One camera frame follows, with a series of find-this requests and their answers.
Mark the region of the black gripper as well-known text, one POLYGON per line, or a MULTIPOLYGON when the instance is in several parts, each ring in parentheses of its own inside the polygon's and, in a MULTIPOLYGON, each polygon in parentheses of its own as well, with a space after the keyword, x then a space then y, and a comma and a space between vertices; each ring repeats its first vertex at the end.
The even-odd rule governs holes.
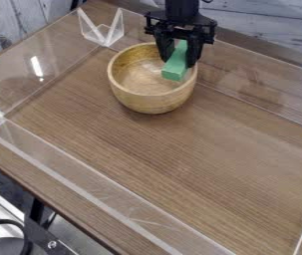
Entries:
POLYGON ((214 43, 217 21, 197 13, 190 19, 169 19, 164 11, 145 14, 145 30, 154 36, 161 59, 166 62, 174 51, 174 39, 186 40, 186 66, 192 68, 201 57, 204 44, 214 43))

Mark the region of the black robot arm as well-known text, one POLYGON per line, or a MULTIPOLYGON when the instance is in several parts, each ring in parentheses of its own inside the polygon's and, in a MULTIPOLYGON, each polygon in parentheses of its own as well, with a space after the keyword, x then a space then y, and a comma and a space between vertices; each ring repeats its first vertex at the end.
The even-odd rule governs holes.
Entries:
POLYGON ((145 32, 153 35, 161 59, 174 52, 174 40, 188 44, 185 63, 192 68, 201 58, 205 44, 214 43, 217 21, 200 13, 200 2, 213 0, 165 0, 165 9, 145 13, 145 32))

